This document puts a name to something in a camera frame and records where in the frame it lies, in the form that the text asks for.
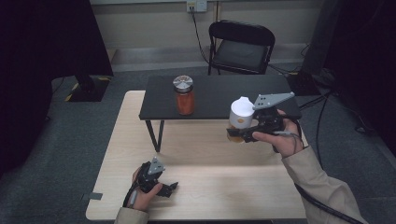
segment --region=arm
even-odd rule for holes
[[[136,178],[139,169],[134,172],[133,181]],[[141,189],[137,188],[137,195],[134,201],[134,204],[131,205],[131,199],[128,200],[127,207],[120,208],[117,213],[116,220],[114,224],[146,224],[149,220],[149,214],[146,213],[149,202],[154,196],[161,190],[163,184],[157,184],[149,193],[144,193]]]
[[[284,119],[284,125],[285,131],[298,133],[297,126],[292,121]],[[253,137],[276,147],[282,155],[282,161],[291,179],[309,195],[332,209],[367,223],[361,217],[355,197],[347,183],[327,176],[320,168],[312,148],[303,149],[300,138],[266,133],[254,133]],[[304,198],[303,204],[309,223],[346,223],[344,220],[316,208]]]

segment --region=chair backrest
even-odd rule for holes
[[[209,35],[212,45],[214,38],[269,47],[275,44],[275,36],[267,28],[240,21],[215,21],[209,27]]]

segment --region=sleeve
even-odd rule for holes
[[[131,208],[120,208],[114,224],[146,224],[149,214]]]
[[[355,197],[347,183],[329,177],[321,169],[312,147],[308,147],[282,160],[291,179],[309,195],[327,206],[367,223],[359,211]],[[316,208],[303,198],[308,223],[346,223]]]

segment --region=wall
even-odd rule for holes
[[[219,3],[219,19],[258,23],[276,36],[274,60],[299,60],[309,43],[321,0],[227,1]],[[208,27],[216,20],[216,3],[206,13],[196,13],[202,46],[209,46]],[[92,5],[108,49],[198,46],[191,14],[185,2]]]

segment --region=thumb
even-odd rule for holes
[[[268,134],[268,133],[259,133],[259,132],[254,132],[252,135],[256,140],[262,141],[262,142],[266,142],[269,144],[274,144],[274,142],[276,141],[276,137]]]
[[[152,190],[149,192],[149,193],[147,193],[146,195],[150,198],[150,199],[152,199],[152,198],[154,198],[154,196],[158,193],[158,192],[160,192],[160,190],[163,188],[163,183],[158,183],[158,184],[156,184],[155,186],[154,186],[154,188],[152,188]]]

